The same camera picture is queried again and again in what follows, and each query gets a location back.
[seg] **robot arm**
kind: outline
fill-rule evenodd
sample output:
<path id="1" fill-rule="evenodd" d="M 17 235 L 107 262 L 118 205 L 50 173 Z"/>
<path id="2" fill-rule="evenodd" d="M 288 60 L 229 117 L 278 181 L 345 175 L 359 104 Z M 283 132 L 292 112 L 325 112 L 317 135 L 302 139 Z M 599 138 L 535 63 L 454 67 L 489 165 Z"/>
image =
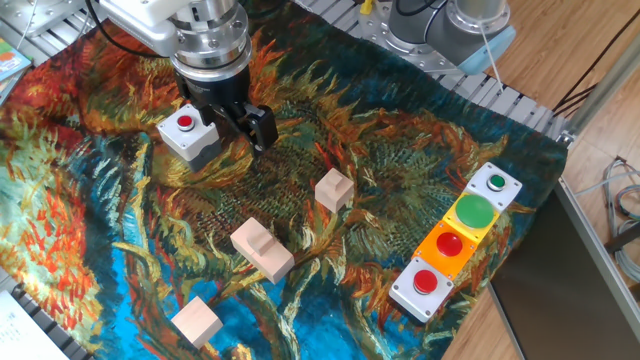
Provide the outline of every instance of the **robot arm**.
<path id="1" fill-rule="evenodd" d="M 249 102 L 249 19 L 237 0 L 102 0 L 101 4 L 116 25 L 170 58 L 180 94 L 193 106 L 158 128 L 192 171 L 221 151 L 216 118 L 225 119 L 243 135 L 254 156 L 278 139 L 271 109 Z"/>

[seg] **wooden cube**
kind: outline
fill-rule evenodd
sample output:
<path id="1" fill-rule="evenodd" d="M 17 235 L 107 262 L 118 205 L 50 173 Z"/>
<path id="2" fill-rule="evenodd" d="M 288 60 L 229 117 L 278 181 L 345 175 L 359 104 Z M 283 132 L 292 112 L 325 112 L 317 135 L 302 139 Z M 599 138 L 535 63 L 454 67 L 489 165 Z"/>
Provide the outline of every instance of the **wooden cube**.
<path id="1" fill-rule="evenodd" d="M 316 185 L 316 201 L 335 214 L 353 196 L 353 185 L 351 179 L 331 169 Z"/>
<path id="2" fill-rule="evenodd" d="M 256 219 L 249 218 L 233 234 L 233 247 L 272 283 L 278 283 L 294 265 L 293 255 Z"/>
<path id="3" fill-rule="evenodd" d="M 171 322 L 198 349 L 208 343 L 222 328 L 222 321 L 197 296 L 180 310 Z"/>

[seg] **red push button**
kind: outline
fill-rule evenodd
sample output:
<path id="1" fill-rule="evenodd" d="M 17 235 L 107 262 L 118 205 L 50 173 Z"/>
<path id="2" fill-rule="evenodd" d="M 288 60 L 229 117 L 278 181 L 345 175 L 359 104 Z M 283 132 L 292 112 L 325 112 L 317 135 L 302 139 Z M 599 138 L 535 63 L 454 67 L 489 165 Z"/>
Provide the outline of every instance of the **red push button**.
<path id="1" fill-rule="evenodd" d="M 462 251 L 462 240 L 456 234 L 443 233 L 438 236 L 436 246 L 442 255 L 454 257 Z"/>
<path id="2" fill-rule="evenodd" d="M 195 123 L 193 122 L 193 119 L 191 118 L 191 116 L 180 116 L 178 118 L 178 128 L 182 131 L 189 131 L 191 129 L 193 129 L 193 127 L 195 126 Z"/>
<path id="3" fill-rule="evenodd" d="M 429 270 L 420 270 L 413 278 L 413 287 L 420 294 L 430 294 L 438 287 L 438 278 Z"/>

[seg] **sunflower painting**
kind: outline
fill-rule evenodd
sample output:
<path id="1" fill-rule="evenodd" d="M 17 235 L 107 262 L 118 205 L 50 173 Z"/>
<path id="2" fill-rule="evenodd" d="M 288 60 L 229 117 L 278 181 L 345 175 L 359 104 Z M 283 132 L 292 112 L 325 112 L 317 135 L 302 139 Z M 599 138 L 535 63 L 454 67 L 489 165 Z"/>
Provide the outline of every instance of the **sunflower painting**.
<path id="1" fill-rule="evenodd" d="M 227 136 L 198 173 L 156 130 L 186 103 L 167 60 L 94 31 L 28 74 L 0 109 L 0 265 L 96 359 L 439 359 L 566 149 L 292 3 L 251 25 L 280 138 L 254 159 Z M 523 189 L 418 323 L 389 287 L 487 161 Z M 337 214 L 314 200 L 331 168 L 355 183 Z M 231 245 L 249 217 L 294 254 L 276 285 Z M 224 323 L 200 351 L 170 321 L 194 296 Z"/>

